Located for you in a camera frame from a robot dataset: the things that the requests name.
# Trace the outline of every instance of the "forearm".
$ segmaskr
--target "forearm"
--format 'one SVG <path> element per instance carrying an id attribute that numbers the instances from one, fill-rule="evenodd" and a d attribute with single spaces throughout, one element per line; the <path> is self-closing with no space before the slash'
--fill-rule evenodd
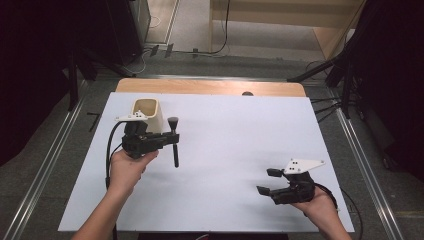
<path id="1" fill-rule="evenodd" d="M 327 240 L 350 240 L 350 235 L 346 232 L 342 222 L 337 214 L 328 214 L 326 220 L 310 218 L 310 220 L 318 227 L 320 233 Z"/>
<path id="2" fill-rule="evenodd" d="M 108 239 L 127 197 L 107 192 L 72 239 Z"/>

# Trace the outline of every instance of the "black curtain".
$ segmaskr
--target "black curtain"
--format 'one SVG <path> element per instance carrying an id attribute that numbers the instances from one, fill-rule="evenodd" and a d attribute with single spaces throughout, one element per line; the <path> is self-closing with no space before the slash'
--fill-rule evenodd
<path id="1" fill-rule="evenodd" d="M 46 1 L 0 3 L 0 165 L 16 156 L 69 90 L 58 10 Z"/>
<path id="2" fill-rule="evenodd" d="M 382 2 L 352 56 L 359 93 L 394 139 L 385 153 L 424 180 L 424 2 Z"/>

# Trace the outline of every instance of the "floor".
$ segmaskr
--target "floor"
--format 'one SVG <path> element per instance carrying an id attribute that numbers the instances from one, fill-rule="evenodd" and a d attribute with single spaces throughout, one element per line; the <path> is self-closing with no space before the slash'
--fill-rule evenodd
<path id="1" fill-rule="evenodd" d="M 149 39 L 150 45 L 160 45 L 166 49 L 173 45 L 174 51 L 206 51 L 208 11 L 206 1 L 196 0 L 156 0 L 160 8 L 152 8 L 155 14 L 166 23 L 166 30 L 160 29 L 159 21 L 152 19 L 152 29 L 161 32 L 160 37 Z M 167 9 L 167 17 L 159 14 Z M 221 22 L 215 22 L 216 37 L 214 49 L 222 46 L 224 37 Z M 275 26 L 266 24 L 230 23 L 228 42 L 221 52 L 228 57 L 194 58 L 190 55 L 165 52 L 155 56 L 145 55 L 133 64 L 126 66 L 137 72 L 139 77 L 147 76 L 214 76 L 216 79 L 256 78 L 264 81 L 280 81 L 294 77 L 324 61 L 319 45 L 308 27 Z M 331 91 L 323 85 L 325 73 L 303 82 L 307 96 L 328 98 Z M 67 199 L 78 176 L 87 148 L 94 135 L 96 116 L 100 115 L 107 97 L 114 91 L 119 76 L 99 67 L 99 77 L 95 82 L 81 81 L 81 105 L 78 112 L 67 112 L 68 98 L 65 97 L 52 111 L 49 118 L 37 130 L 27 147 L 19 156 L 0 168 L 0 236 L 6 236 L 13 217 L 20 213 L 19 206 L 26 208 L 21 222 L 5 239 L 69 239 L 72 233 L 59 233 L 57 226 L 66 207 Z M 328 102 L 314 104 L 315 109 L 328 106 Z M 382 221 L 382 211 L 378 209 L 379 200 L 373 197 L 373 188 L 368 184 L 370 176 L 364 174 L 358 162 L 358 154 L 352 151 L 352 142 L 343 128 L 343 115 L 336 112 L 320 123 L 324 140 L 339 178 L 339 184 L 346 190 L 346 203 L 351 208 L 351 217 L 356 233 L 354 239 L 421 239 L 424 227 L 424 184 L 407 172 L 392 172 L 384 168 L 381 155 L 366 125 L 356 114 L 347 123 L 354 127 L 354 134 L 360 139 L 360 151 L 372 169 L 372 177 L 384 195 L 383 200 L 391 210 L 403 237 L 391 238 L 390 227 Z M 63 130 L 62 124 L 72 124 L 72 129 Z M 51 152 L 51 146 L 57 142 L 58 132 L 64 132 L 62 144 L 58 144 L 59 153 Z M 34 179 L 42 178 L 34 190 Z M 137 239 L 134 233 L 121 233 L 121 239 Z M 290 239 L 322 239 L 318 234 L 291 234 Z"/>

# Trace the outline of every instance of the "black handle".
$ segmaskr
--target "black handle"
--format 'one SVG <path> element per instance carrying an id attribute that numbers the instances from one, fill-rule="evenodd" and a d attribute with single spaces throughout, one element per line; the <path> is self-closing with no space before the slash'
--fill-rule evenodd
<path id="1" fill-rule="evenodd" d="M 177 144 L 174 144 L 172 147 L 174 148 L 174 165 L 177 168 L 180 166 L 180 163 L 178 161 L 178 147 Z"/>

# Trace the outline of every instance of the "wrist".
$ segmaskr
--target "wrist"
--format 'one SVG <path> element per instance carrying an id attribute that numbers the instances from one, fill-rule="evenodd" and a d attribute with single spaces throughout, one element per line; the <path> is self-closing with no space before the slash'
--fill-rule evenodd
<path id="1" fill-rule="evenodd" d="M 350 235 L 346 232 L 341 222 L 333 222 L 319 228 L 319 231 L 328 240 L 350 240 Z"/>
<path id="2" fill-rule="evenodd" d="M 129 190 L 110 186 L 109 189 L 106 191 L 105 197 L 110 198 L 111 200 L 125 202 L 130 195 L 131 191 Z"/>

